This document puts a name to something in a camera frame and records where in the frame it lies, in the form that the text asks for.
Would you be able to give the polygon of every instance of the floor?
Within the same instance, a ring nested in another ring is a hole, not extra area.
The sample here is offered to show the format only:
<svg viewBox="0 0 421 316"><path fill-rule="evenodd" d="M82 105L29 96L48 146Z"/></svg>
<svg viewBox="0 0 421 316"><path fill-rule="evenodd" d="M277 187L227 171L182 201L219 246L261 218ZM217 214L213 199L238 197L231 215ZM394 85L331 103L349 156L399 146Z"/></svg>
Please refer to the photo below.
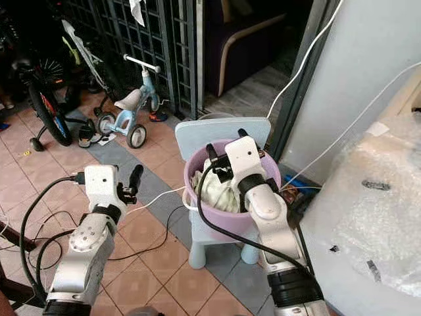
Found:
<svg viewBox="0 0 421 316"><path fill-rule="evenodd" d="M283 72L273 66L266 66L242 83L224 92L219 98L209 93L206 94L204 108L210 113L225 112L237 117L265 117L273 100L288 81L289 77ZM272 126L276 124L282 99L280 102L270 117Z"/></svg>
<svg viewBox="0 0 421 316"><path fill-rule="evenodd" d="M84 93L82 105L70 116L94 119L93 108L101 98L102 95ZM105 107L117 112L110 103ZM139 202L130 208L145 205L159 193L183 186L184 161L174 137L177 119L150 123L145 113L138 119L148 133L147 142L140 149L128 148L122 136L105 146L94 144L89 149L82 149L76 143L62 147L46 132L41 140L47 150L35 152L28 140L37 134L42 123L34 112L25 109L7 118L11 126L0 132L0 211L9 217L11 226L19 229L25 210L50 181L83 170L89 164L118 165L119 177L125 183L136 164L144 165ZM164 238L168 214L182 204L180 194L168 194L119 223L112 256L128 255L158 244ZM62 183L54 187L31 215L27 237L33 238L46 217L57 211L68 211L79 221L87 204L83 186ZM43 227L40 237L50 237L73 226L66 213L59 213ZM66 248L66 237L61 244ZM264 271L260 265L244 264L239 247L233 244L209 247L207 266L194 270L187 262L190 245L188 213L181 208L170 221L170 236L163 247L107 263L92 315L123 315L143 305L152 305L168 316L273 315ZM0 247L7 246L7 242L1 241ZM9 278L28 284L16 249L1 250L1 263ZM58 251L58 246L51 246L43 266L54 263ZM33 253L31 257L35 257L37 250ZM53 275L54 269L49 269L43 271L42 278L49 284ZM24 306L18 314L41 315L41 310Z"/></svg>

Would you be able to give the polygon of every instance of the purple bucket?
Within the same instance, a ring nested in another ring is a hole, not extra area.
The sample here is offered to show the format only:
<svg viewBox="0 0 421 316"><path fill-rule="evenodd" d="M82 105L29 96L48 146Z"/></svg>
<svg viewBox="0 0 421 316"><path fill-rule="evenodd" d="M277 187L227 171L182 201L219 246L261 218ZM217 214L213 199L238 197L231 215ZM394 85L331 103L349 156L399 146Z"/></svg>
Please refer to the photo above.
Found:
<svg viewBox="0 0 421 316"><path fill-rule="evenodd" d="M216 150L218 155L225 153L225 145L232 142L232 140L218 140L217 142L213 142L213 146ZM194 189L191 187L190 179L194 175L195 171L203 171L203 163L205 160L209 158L206 152L206 148L203 147L196 151L186 163L184 167L184 183L186 185L187 193L190 197L190 200L194 202L194 205L197 205L197 196L194 192ZM262 166L263 169L266 171L266 175L268 178L273 178L278 185L281 187L281 174L279 172L278 166L269 155L265 155L262 159ZM206 218L214 223L215 225L222 227L230 232L234 232L236 234L243 234L248 231L250 226L253 224L253 220L250 214L247 213L229 213L220 211L215 209L209 205L207 205L204 201L202 201L202 209L203 213L205 214ZM229 241L231 238L214 231L212 231L212 237L216 238L217 240L221 241Z"/></svg>

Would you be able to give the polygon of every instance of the tiled floor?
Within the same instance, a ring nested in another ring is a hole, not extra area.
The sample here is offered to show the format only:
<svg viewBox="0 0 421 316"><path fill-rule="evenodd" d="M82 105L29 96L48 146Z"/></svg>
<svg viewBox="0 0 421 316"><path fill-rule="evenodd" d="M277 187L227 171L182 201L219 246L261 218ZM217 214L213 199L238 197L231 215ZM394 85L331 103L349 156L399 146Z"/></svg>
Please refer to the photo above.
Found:
<svg viewBox="0 0 421 316"><path fill-rule="evenodd" d="M101 98L102 95L84 94L82 106L71 115L94 119L92 110ZM107 107L116 111L109 103ZM169 126L174 126L175 120L171 120L172 124L150 123L144 113L138 119L147 129L147 142L140 149L129 148L120 135L103 147L95 144L86 150L76 142L62 147L46 132L41 140L47 150L41 153L33 151L28 142L42 126L34 112L26 109L7 119L11 127L0 132L0 211L10 218L11 226L20 228L25 210L50 181L92 163L117 164L119 178L126 183L133 167L139 162L144 164L136 207L161 192L183 186L184 162ZM33 238L42 222L57 211L68 211L78 222L87 211L87 203L83 186L59 184L35 208L26 235ZM112 257L161 243L169 213L181 204L179 194L168 194L148 209L124 219L118 225ZM43 227L40 237L50 237L73 226L66 213L59 213ZM66 238L61 244L66 247ZM206 268L194 270L187 262L190 244L190 223L187 210L182 208L170 221L170 233L163 247L107 263L92 315L122 315L144 305L152 305L167 316L271 315L266 278L259 265L247 266L240 259L238 247L221 245L209 248ZM0 247L6 246L9 244L1 241ZM27 284L19 253L11 251L0 251L3 268L8 277ZM51 246L43 266L53 263L58 255L59 248ZM47 270L43 280L49 284L53 274L54 269ZM18 314L41 315L41 310L26 306Z"/></svg>

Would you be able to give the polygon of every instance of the bubble wrap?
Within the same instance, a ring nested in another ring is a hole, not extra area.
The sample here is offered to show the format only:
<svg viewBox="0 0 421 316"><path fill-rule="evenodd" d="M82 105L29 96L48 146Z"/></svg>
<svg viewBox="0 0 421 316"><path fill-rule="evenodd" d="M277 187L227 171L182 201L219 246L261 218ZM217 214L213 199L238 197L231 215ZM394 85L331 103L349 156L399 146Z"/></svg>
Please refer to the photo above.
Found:
<svg viewBox="0 0 421 316"><path fill-rule="evenodd" d="M318 199L335 227L330 242L355 270L421 297L421 115L382 124L386 133L341 154Z"/></svg>

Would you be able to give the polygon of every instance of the white cloth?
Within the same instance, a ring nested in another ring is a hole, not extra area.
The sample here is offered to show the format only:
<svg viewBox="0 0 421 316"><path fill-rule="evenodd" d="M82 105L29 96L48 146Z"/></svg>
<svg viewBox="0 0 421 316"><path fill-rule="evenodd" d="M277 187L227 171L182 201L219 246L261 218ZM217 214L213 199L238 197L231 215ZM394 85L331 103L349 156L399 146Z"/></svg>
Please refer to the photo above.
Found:
<svg viewBox="0 0 421 316"><path fill-rule="evenodd" d="M129 0L130 2L130 11L132 12L132 15L134 19L142 26L145 26L145 22L143 21L142 11L140 9L140 3L145 2L146 0Z"/></svg>
<svg viewBox="0 0 421 316"><path fill-rule="evenodd" d="M205 160L203 170L211 165L209 159ZM195 189L196 194L199 189L199 182L202 179L202 173L196 171L191 178L191 186ZM215 209L230 213L239 213L239 202L234 196L234 191L230 187L231 181L221 183L219 178L213 172L206 175L202 187L202 200Z"/></svg>

